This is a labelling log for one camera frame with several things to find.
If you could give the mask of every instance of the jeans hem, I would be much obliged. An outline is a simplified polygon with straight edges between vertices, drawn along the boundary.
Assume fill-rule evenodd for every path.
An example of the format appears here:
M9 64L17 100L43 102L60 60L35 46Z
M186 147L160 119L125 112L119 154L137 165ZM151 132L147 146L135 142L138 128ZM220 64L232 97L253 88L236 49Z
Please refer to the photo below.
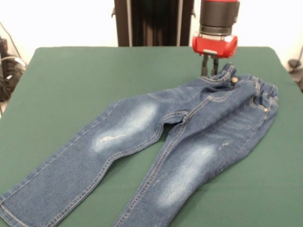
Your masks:
M12 227L30 227L18 220L8 209L4 208L2 204L0 204L0 217Z

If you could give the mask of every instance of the metal button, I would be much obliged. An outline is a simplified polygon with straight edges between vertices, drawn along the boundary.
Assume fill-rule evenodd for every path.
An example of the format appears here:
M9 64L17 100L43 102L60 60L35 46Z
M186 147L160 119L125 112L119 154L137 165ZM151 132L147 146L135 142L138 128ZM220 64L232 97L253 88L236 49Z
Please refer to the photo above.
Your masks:
M239 81L239 79L237 77L232 78L232 83L237 83L238 81Z

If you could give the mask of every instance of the black cable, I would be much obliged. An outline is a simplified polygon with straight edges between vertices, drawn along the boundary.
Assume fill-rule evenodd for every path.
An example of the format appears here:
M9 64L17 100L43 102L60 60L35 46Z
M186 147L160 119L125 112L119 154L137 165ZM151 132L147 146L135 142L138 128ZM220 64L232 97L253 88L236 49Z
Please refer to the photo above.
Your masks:
M9 38L10 38L10 40L11 40L11 43L13 44L13 46L14 46L14 48L15 48L17 54L18 54L18 57L21 59L20 53L19 53L19 51L18 51L18 49L17 49L17 47L16 47L16 45L15 45L13 39L11 38L10 33L5 29L5 27L3 26L3 24L1 23L1 21L0 21L0 26L1 26L1 27L3 28L3 30L8 34L8 36L9 36Z

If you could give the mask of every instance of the denim fabric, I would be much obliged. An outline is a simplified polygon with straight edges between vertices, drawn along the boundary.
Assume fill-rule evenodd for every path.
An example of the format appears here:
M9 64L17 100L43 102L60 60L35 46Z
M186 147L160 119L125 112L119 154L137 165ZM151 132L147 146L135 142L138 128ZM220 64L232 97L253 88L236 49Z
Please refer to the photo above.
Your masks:
M218 75L111 104L0 196L0 216L14 227L56 226L98 185L113 161L155 143L163 125L173 124L113 224L168 226L197 187L252 151L275 118L277 88L235 73L227 64Z

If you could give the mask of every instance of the white wall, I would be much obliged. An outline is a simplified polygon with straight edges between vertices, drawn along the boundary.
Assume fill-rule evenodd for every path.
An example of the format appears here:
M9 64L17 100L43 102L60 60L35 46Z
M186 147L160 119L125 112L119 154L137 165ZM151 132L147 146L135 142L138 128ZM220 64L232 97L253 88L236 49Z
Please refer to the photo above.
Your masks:
M29 62L40 46L117 46L114 0L5 0L0 21ZM297 58L303 45L303 17L298 0L241 0L233 33L240 46L270 46L282 64ZM191 37L198 30L200 0L195 0ZM7 38L0 28L2 37Z

